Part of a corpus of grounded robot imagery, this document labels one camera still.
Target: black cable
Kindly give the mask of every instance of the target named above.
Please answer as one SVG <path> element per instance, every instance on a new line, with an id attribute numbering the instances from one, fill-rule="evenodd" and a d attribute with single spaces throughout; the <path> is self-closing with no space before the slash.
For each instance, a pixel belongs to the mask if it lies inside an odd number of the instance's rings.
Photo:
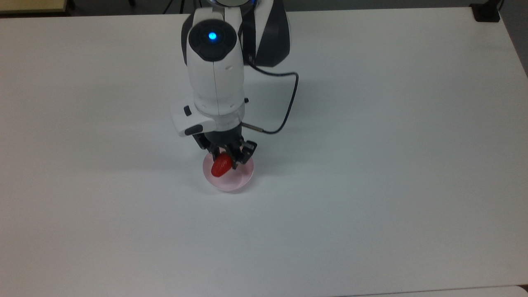
<path id="1" fill-rule="evenodd" d="M 274 76 L 274 77 L 295 76 L 294 91 L 291 94 L 291 100 L 290 100 L 290 104 L 288 105 L 288 110 L 286 111 L 286 115 L 284 116 L 284 120 L 282 121 L 282 124 L 280 125 L 280 127 L 277 130 L 275 130 L 275 131 L 267 131 L 267 130 L 264 130 L 262 128 L 250 125 L 250 124 L 242 123 L 242 126 L 244 126 L 246 128 L 253 129 L 255 131 L 259 131 L 259 132 L 266 133 L 266 134 L 277 134 L 277 133 L 279 133 L 282 130 L 282 128 L 286 124 L 286 121 L 288 120 L 288 116 L 290 115 L 291 106 L 294 103 L 295 93 L 297 92 L 297 85 L 299 84 L 299 74 L 296 73 L 296 72 L 286 72 L 286 73 L 271 73 L 271 72 L 267 72 L 265 70 L 262 70 L 262 69 L 258 68 L 255 64 L 253 64 L 253 62 L 250 62 L 248 59 L 246 59 L 245 55 L 243 55 L 243 56 L 244 56 L 244 61 L 246 61 L 246 63 L 249 66 L 251 66 L 253 69 L 257 70 L 258 72 L 260 72 L 262 74 L 265 74 L 265 75 L 268 75 L 268 76 Z"/>
<path id="2" fill-rule="evenodd" d="M 185 0 L 182 0 L 182 3 L 180 4 L 180 14 L 183 13 L 183 7 L 185 6 Z"/>
<path id="3" fill-rule="evenodd" d="M 173 0 L 169 1 L 169 3 L 167 4 L 167 7 L 166 7 L 165 10 L 163 11 L 163 14 L 166 14 L 166 13 L 167 13 L 168 8 L 169 8 L 169 7 L 171 6 L 171 4 L 172 4 L 172 1 L 173 1 Z"/>

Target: pink bowl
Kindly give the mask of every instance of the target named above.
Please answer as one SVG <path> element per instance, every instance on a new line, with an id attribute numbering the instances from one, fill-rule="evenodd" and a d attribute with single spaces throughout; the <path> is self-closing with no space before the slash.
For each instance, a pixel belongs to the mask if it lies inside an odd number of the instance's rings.
<path id="1" fill-rule="evenodd" d="M 250 158 L 246 164 L 238 165 L 236 170 L 230 169 L 226 174 L 217 178 L 211 174 L 211 168 L 213 167 L 213 155 L 207 154 L 203 159 L 203 174 L 207 181 L 210 182 L 215 188 L 224 191 L 231 192 L 242 188 L 253 176 L 253 158 Z"/>

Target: black connector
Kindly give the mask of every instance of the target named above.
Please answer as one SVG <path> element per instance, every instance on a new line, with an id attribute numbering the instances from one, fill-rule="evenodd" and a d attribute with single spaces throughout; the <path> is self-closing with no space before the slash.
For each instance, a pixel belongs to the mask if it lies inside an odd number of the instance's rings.
<path id="1" fill-rule="evenodd" d="M 498 13 L 497 5 L 501 0 L 489 0 L 484 4 L 470 4 L 469 7 L 473 10 L 475 21 L 484 23 L 498 23 L 501 16 Z"/>

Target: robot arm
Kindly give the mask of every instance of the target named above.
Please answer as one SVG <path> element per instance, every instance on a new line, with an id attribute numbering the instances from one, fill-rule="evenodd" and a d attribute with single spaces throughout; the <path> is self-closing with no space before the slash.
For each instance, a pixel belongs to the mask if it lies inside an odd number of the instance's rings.
<path id="1" fill-rule="evenodd" d="M 282 61 L 289 53 L 289 24 L 281 0 L 211 2 L 183 25 L 193 98 L 179 100 L 171 113 L 180 136 L 193 135 L 215 160 L 224 149 L 236 169 L 257 147 L 242 137 L 244 60 L 261 66 Z"/>

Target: table surface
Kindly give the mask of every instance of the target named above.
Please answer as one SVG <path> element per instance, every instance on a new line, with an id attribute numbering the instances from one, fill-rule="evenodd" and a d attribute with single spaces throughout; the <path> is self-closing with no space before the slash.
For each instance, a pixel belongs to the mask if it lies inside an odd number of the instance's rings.
<path id="1" fill-rule="evenodd" d="M 387 297 L 386 294 L 369 295 L 370 297 Z M 390 294 L 390 297 L 527 297 L 528 292 L 518 286 L 487 287 L 478 289 L 461 289 L 429 292 Z"/>
<path id="2" fill-rule="evenodd" d="M 469 8 L 289 13 L 285 129 L 221 193 L 169 114 L 185 15 L 0 20 L 5 296 L 343 296 L 528 283 L 528 79 Z M 246 70 L 245 121 L 293 86 Z"/>
<path id="3" fill-rule="evenodd" d="M 0 13 L 63 12 L 66 0 L 2 0 Z"/>

